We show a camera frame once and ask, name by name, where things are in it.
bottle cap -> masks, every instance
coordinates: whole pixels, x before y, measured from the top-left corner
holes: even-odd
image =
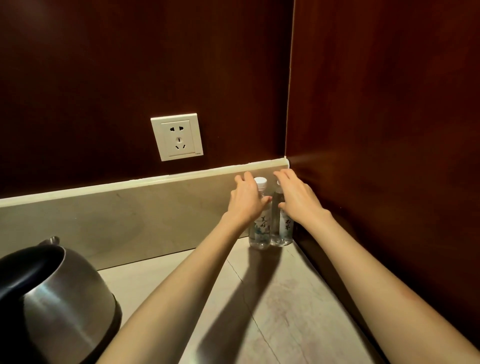
[[[255,182],[257,182],[258,190],[263,191],[267,188],[267,178],[265,177],[255,177]]]

electric kettle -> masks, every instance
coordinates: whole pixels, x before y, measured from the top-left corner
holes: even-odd
[[[52,237],[0,259],[0,363],[95,363],[121,309],[85,258]]]

wall socket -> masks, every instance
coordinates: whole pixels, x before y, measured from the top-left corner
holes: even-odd
[[[197,114],[151,118],[162,161],[202,156],[202,139]]]

marble countertop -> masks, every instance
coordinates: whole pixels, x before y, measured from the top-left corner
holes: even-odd
[[[123,322],[188,255],[99,271]],[[299,248],[259,252],[239,239],[225,262],[181,363],[383,363]]]

hand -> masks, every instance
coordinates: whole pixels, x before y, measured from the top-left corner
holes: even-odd
[[[273,174],[280,181],[285,197],[285,202],[278,204],[278,207],[292,219],[304,225],[308,218],[327,211],[310,186],[303,183],[293,170],[275,171]]]
[[[258,186],[250,172],[245,172],[244,179],[235,176],[237,188],[231,192],[227,217],[233,218],[245,227],[260,216],[272,197],[258,197]]]

